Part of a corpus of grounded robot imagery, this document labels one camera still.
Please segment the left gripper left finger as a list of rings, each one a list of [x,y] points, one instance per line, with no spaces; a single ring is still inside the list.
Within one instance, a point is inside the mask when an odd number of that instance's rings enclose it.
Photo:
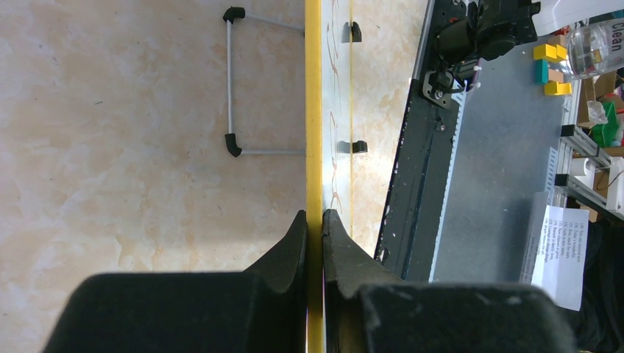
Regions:
[[[46,352],[303,352],[306,214],[240,272],[112,273],[71,294]]]

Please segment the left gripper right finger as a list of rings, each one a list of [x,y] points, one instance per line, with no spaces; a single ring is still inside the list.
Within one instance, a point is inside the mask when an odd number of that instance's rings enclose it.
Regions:
[[[576,352],[542,290],[410,283],[374,261],[335,210],[323,215],[328,352]]]

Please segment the yellow framed whiteboard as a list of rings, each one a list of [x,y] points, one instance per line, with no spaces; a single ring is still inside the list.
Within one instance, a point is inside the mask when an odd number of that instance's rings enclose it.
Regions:
[[[227,126],[228,152],[239,155],[305,156],[308,240],[308,302],[305,351],[327,351],[325,318],[322,224],[326,210],[336,210],[347,231],[352,231],[353,45],[361,40],[353,18],[353,1],[306,1],[305,23],[287,24],[228,8],[227,26]],[[252,19],[300,32],[305,37],[305,149],[241,149],[235,143],[233,119],[233,24]]]

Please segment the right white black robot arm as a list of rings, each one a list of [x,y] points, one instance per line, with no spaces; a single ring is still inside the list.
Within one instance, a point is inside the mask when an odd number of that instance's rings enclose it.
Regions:
[[[493,60],[583,19],[623,8],[622,1],[471,1],[434,32],[434,51],[448,65]]]

